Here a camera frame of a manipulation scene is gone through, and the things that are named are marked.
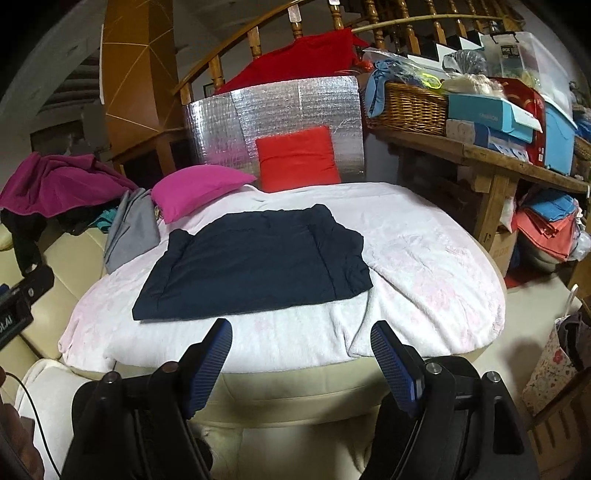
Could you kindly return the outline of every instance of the teal cloth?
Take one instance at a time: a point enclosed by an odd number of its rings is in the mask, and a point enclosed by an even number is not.
[[[90,226],[97,227],[103,233],[109,233],[109,229],[113,225],[113,220],[115,220],[115,215],[117,215],[116,208],[105,210]]]

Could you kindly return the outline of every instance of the wooden pillar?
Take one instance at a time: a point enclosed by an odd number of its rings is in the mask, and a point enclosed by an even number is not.
[[[335,30],[343,30],[343,17],[340,14],[340,0],[328,0],[330,14],[333,17],[333,25]]]
[[[300,7],[292,5],[287,9],[287,14],[290,17],[291,31],[294,34],[294,39],[298,39],[304,36],[304,32],[301,28],[301,14]]]
[[[365,7],[368,12],[369,23],[372,25],[379,23],[378,11],[375,9],[374,0],[365,0]],[[374,30],[374,40],[376,48],[381,48],[383,50],[386,49],[386,44],[384,43],[384,32],[381,30]]]
[[[106,126],[115,160],[184,128],[180,97],[170,93],[178,82],[173,0],[108,0],[101,48]],[[187,90],[184,95],[190,100]],[[171,171],[166,157],[158,158],[164,174]]]
[[[261,36],[259,35],[258,27],[248,31],[248,44],[251,48],[252,59],[256,60],[262,55]]]
[[[447,1],[449,3],[449,10],[451,10],[452,13],[454,13],[454,14],[458,14],[459,11],[457,11],[455,1],[454,0],[447,0]],[[456,31],[460,37],[466,38],[468,36],[466,34],[466,27],[464,27],[464,24],[462,23],[462,20],[460,18],[456,18]]]
[[[467,0],[468,2],[468,8],[470,9],[470,13],[472,15],[478,15],[478,13],[476,12],[476,8],[474,7],[474,2],[472,0]],[[482,26],[482,22],[480,20],[474,20],[474,28],[482,33],[484,31],[484,28]]]
[[[431,15],[437,15],[437,10],[435,10],[435,4],[433,0],[425,0],[427,3],[427,8],[429,9],[429,13]],[[433,29],[435,30],[435,41],[439,42],[443,45],[447,45],[447,41],[445,39],[445,32],[443,31],[441,24],[438,20],[433,20]]]
[[[226,81],[223,79],[222,62],[220,61],[219,55],[216,55],[209,62],[209,74],[211,75],[213,86],[218,89]]]
[[[410,15],[408,13],[408,7],[404,0],[398,0],[398,7],[400,8],[400,13],[402,13],[402,18],[409,18]],[[405,26],[407,32],[407,41],[408,41],[408,48],[410,49],[410,53],[414,53],[416,55],[421,54],[421,47],[418,45],[418,38],[414,34],[414,28],[409,23]]]

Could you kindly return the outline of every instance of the wooden staircase railing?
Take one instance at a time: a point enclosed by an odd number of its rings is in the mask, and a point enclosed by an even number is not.
[[[312,0],[291,0],[284,5],[270,10],[265,15],[246,25],[236,34],[222,42],[202,60],[197,62],[197,64],[191,68],[191,70],[173,89],[173,94],[180,95],[181,103],[183,105],[191,103],[193,101],[193,91],[191,89],[191,84],[207,69],[209,69],[214,87],[216,89],[220,88],[225,83],[221,61],[222,55],[241,42],[244,38],[247,38],[251,49],[252,58],[257,59],[260,57],[262,55],[262,47],[259,27],[278,17],[287,14],[291,24],[293,37],[302,37],[304,33],[301,22],[300,5],[305,5],[310,1]],[[413,54],[421,53],[419,40],[413,28],[413,24],[416,22],[433,22],[434,38],[437,42],[442,44],[446,44],[445,32],[440,22],[442,19],[454,20],[457,34],[463,38],[467,37],[466,27],[462,22],[463,19],[473,22],[475,29],[479,32],[482,32],[485,28],[483,22],[488,23],[491,21],[502,21],[507,30],[508,27],[518,27],[517,21],[512,19],[509,14],[509,8],[505,6],[505,9],[503,9],[501,6],[505,0],[478,0],[485,13],[484,15],[480,15],[478,13],[473,0],[447,1],[449,5],[449,13],[438,14],[435,9],[434,1],[424,0],[424,2],[427,4],[430,15],[412,17],[409,13],[408,5],[405,0],[364,0],[365,15],[362,15],[357,20],[348,22],[346,24],[343,23],[343,17],[340,10],[340,0],[327,0],[327,9],[332,16],[333,27],[335,30],[341,30],[346,27],[353,27],[354,33],[371,30],[373,31],[374,42],[377,48],[386,48],[386,42],[384,38],[384,32],[386,32],[391,38],[394,38],[394,41],[392,42],[392,49],[401,51],[399,42],[400,39],[398,38],[397,29],[402,28],[404,30],[407,51]],[[463,5],[467,6],[470,14],[459,13],[456,1],[463,2]],[[486,3],[487,1],[492,2],[496,15],[491,14],[491,10]],[[394,12],[397,12],[398,18],[394,18]]]

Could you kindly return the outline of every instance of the blue box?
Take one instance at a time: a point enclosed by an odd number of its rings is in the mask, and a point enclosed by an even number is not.
[[[462,143],[488,148],[508,157],[529,162],[525,142],[486,125],[450,119],[446,122],[446,136]]]
[[[486,95],[450,93],[447,117],[486,125],[525,143],[531,143],[534,130],[541,131],[540,122],[531,113],[507,100]]]
[[[544,166],[570,175],[573,164],[574,132],[576,124],[548,97],[546,107],[546,152]]]

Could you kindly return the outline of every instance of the wooden baluster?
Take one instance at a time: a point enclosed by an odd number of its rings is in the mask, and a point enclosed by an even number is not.
[[[455,1],[454,0],[447,0],[447,1],[449,3],[449,9],[452,11],[452,13],[458,14],[459,12],[457,11]],[[464,37],[464,38],[468,37],[468,35],[466,34],[466,27],[464,27],[462,20],[460,20],[459,18],[456,18],[456,31],[459,36]]]
[[[470,9],[470,13],[472,15],[478,15],[478,13],[476,12],[476,8],[474,7],[474,2],[472,0],[467,0],[467,2],[468,8]],[[480,20],[474,20],[474,27],[480,33],[484,31],[484,27],[482,26],[482,22]]]
[[[488,8],[486,2],[484,0],[480,0],[480,4],[482,5],[482,9],[484,10],[484,14],[485,15],[490,15],[491,14],[491,11]],[[489,30],[489,32],[492,32],[491,21],[490,20],[486,20],[486,23],[488,24],[488,30]]]
[[[410,15],[408,14],[408,7],[404,0],[398,0],[398,6],[400,7],[400,13],[402,13],[402,18],[409,18]],[[407,32],[407,39],[408,39],[408,47],[410,48],[410,53],[414,53],[416,55],[421,54],[421,47],[418,45],[418,38],[414,34],[413,26],[408,23],[406,24],[406,32]]]
[[[209,62],[209,74],[213,80],[213,86],[216,89],[220,88],[224,83],[226,83],[226,81],[223,79],[222,62],[220,62],[219,55],[216,55]]]
[[[193,89],[191,83],[185,83],[179,92],[181,96],[181,105],[188,105],[193,103]]]
[[[429,13],[431,15],[437,15],[437,11],[435,10],[435,4],[433,3],[433,0],[425,1],[427,2]],[[442,43],[443,45],[447,45],[447,41],[445,39],[445,32],[443,31],[441,24],[438,20],[433,20],[433,28],[435,29],[435,41]]]
[[[394,20],[396,18],[389,0],[379,1],[376,5],[384,12],[386,20]],[[384,31],[384,33],[387,33],[390,36],[390,42],[394,45],[396,53],[402,52],[402,49],[400,48],[400,39],[398,38],[398,26],[392,25],[387,31]]]
[[[287,9],[287,13],[290,17],[291,31],[294,34],[294,38],[301,38],[304,36],[304,32],[301,29],[301,14],[300,7],[292,5]]]
[[[248,44],[251,48],[252,59],[256,60],[262,55],[261,36],[259,35],[258,27],[248,31]]]
[[[333,25],[335,30],[343,30],[343,17],[340,14],[340,0],[328,0],[330,14],[333,17]]]
[[[505,31],[517,32],[521,30],[519,24],[514,19],[512,19],[505,10],[503,10],[503,7],[501,7],[501,4],[498,2],[498,0],[492,0],[492,6],[495,8],[496,16],[503,19],[503,27],[505,27]]]
[[[379,23],[378,11],[375,9],[374,0],[365,0],[365,7],[368,12],[369,23],[372,25]],[[381,50],[386,49],[386,44],[384,43],[384,32],[381,30],[374,30],[374,41],[376,48],[380,48]]]

